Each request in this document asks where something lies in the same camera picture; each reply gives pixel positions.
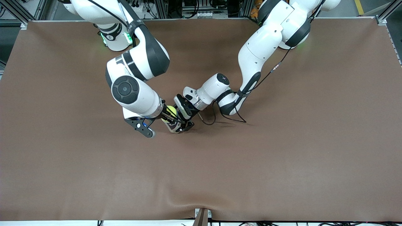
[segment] table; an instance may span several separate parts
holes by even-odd
[[[147,22],[167,103],[213,74],[241,85],[248,20]],[[2,220],[402,221],[402,69],[374,19],[316,19],[240,109],[184,134],[127,125],[90,23],[30,22],[0,82]],[[277,50],[266,74],[285,54]],[[202,112],[212,120],[212,109]]]

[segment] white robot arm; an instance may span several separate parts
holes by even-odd
[[[164,100],[145,83],[165,73],[170,59],[166,49],[125,0],[63,0],[63,3],[70,12],[97,24],[102,32],[119,31],[115,33],[115,40],[108,42],[111,49],[124,43],[118,42],[125,40],[121,31],[139,39],[137,46],[106,65],[106,81],[113,98],[122,106],[128,124],[148,138],[155,136],[150,125],[156,119],[163,119],[172,132],[185,131],[192,126],[191,122],[181,120],[176,109],[165,105]]]
[[[214,97],[216,93],[221,92],[216,98],[221,113],[233,115],[240,109],[259,81],[264,63],[281,43],[291,48],[307,38],[310,32],[308,15],[312,10],[317,7],[331,10],[339,2],[340,0],[290,0],[288,4],[283,0],[265,0],[258,12],[258,21],[262,23],[262,26],[246,41],[238,55],[243,77],[243,84],[239,91],[234,92],[229,86],[225,89],[219,86],[212,91]],[[208,96],[208,92],[211,92],[203,88],[209,81],[210,79],[198,90],[186,87],[183,93],[185,98],[191,103],[202,101],[201,97]]]
[[[130,44],[132,38],[127,28],[118,19],[108,12],[87,0],[58,0],[72,14],[79,15],[84,20],[95,24],[100,30],[105,44],[113,51],[123,51]],[[117,0],[95,0],[95,2],[124,21]]]

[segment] cable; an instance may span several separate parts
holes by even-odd
[[[216,8],[216,9],[226,9],[226,8],[228,7],[228,2],[227,2],[227,1],[225,2],[225,5],[224,5],[224,6],[216,6],[216,5],[212,4],[212,0],[209,0],[209,4],[210,4],[212,7]]]
[[[215,102],[216,102],[216,100],[214,100],[214,101],[212,102],[212,111],[213,111],[213,122],[212,122],[212,123],[206,123],[206,122],[204,121],[204,119],[201,117],[200,113],[199,113],[199,112],[197,113],[198,116],[201,118],[201,122],[202,122],[202,123],[204,123],[204,124],[206,124],[206,125],[213,125],[213,124],[215,124],[215,122],[216,122]]]
[[[122,19],[120,19],[118,16],[114,15],[112,12],[110,12],[109,10],[105,9],[105,7],[99,5],[98,3],[94,2],[93,0],[88,0],[89,2],[91,2],[92,4],[96,5],[97,7],[103,9],[105,12],[109,13],[111,16],[113,16],[114,18],[116,18],[118,21],[120,21],[120,23],[122,23],[125,27],[128,27],[128,24],[126,22],[124,22]]]
[[[231,118],[226,117],[226,116],[222,113],[222,111],[221,111],[220,108],[219,108],[219,112],[221,113],[221,115],[222,115],[225,119],[232,120],[232,121],[236,121],[236,122],[241,122],[241,123],[247,123],[247,121],[244,120],[243,117],[242,117],[242,116],[239,114],[239,112],[237,111],[236,106],[234,107],[234,109],[236,110],[237,115],[242,119],[242,121],[237,120],[237,119],[231,119]]]
[[[0,8],[0,14],[1,14],[0,17],[2,17],[5,12],[6,12],[6,9],[3,8],[3,6],[1,6],[1,8]]]
[[[170,114],[173,115],[173,117],[172,117],[173,121],[178,122],[178,123],[181,123],[181,124],[184,124],[184,123],[185,123],[183,120],[180,120],[179,117],[178,117],[178,115],[175,114],[175,113],[173,113],[168,107],[166,108],[166,110],[169,111]]]
[[[324,2],[325,2],[325,0],[322,0],[321,3],[318,5],[317,10],[316,10],[313,14],[311,14],[311,16],[310,16],[310,18],[311,18],[310,23],[313,22],[313,20],[320,14],[320,12],[321,12],[321,7],[322,7],[322,5],[324,4]]]
[[[185,17],[185,16],[184,16],[185,19],[190,19],[190,18],[194,17],[195,15],[197,15],[198,10],[199,10],[199,8],[200,8],[200,2],[199,2],[198,0],[194,0],[194,1],[195,1],[195,4],[194,4],[194,12],[193,12],[193,14],[192,14],[190,17]]]
[[[281,61],[279,61],[279,63],[277,63],[272,69],[271,69],[271,71],[261,80],[261,82],[259,82],[254,88],[252,88],[250,91],[253,91],[253,90],[255,90],[256,88],[258,88],[258,86],[260,86],[261,85],[261,83],[272,73],[272,72],[274,72],[274,70],[276,70],[278,67],[279,67],[279,65],[283,62],[283,60],[285,59],[285,57],[287,56],[287,54],[289,53],[289,51],[290,51],[291,49],[288,49],[288,51],[285,53],[285,55],[283,56],[283,58],[281,59]]]
[[[254,18],[252,18],[252,17],[249,17],[249,16],[241,16],[240,18],[242,18],[242,17],[243,17],[243,18],[247,18],[247,19],[251,20],[252,22],[254,22],[254,23],[260,25],[260,23],[259,23],[256,19],[254,19]]]
[[[151,6],[150,6],[150,3],[148,2],[148,0],[144,0],[144,5],[145,5],[145,8],[147,9],[147,12],[149,11],[149,13],[151,14],[151,16],[154,18],[154,19],[157,19],[157,17],[156,17],[156,15],[154,14],[154,12],[152,11],[152,9],[151,9]]]

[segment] gray floor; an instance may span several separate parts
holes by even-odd
[[[83,21],[84,19],[78,15],[74,15],[67,11],[67,9],[60,2],[55,2],[57,5],[53,8],[55,9],[48,15],[49,20],[54,21]]]
[[[329,12],[322,11],[319,17],[353,17],[358,16],[354,0],[341,0],[339,5]]]
[[[8,61],[19,31],[20,27],[0,27],[0,60]]]
[[[402,54],[402,7],[399,7],[387,19],[388,30],[398,53]]]
[[[375,0],[375,1],[366,1],[366,0],[361,0],[361,7],[363,8],[364,12],[369,12],[370,10],[373,10],[377,7],[380,7],[384,4],[387,4],[391,2],[391,0]]]

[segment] green light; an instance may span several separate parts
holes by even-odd
[[[105,40],[105,37],[103,36],[103,34],[102,34],[102,33],[101,33],[100,35],[102,36],[103,43],[106,45],[106,40]]]
[[[125,37],[126,37],[128,43],[130,43],[130,44],[133,43],[133,39],[131,38],[130,34],[127,34],[126,32],[124,34],[125,34]]]

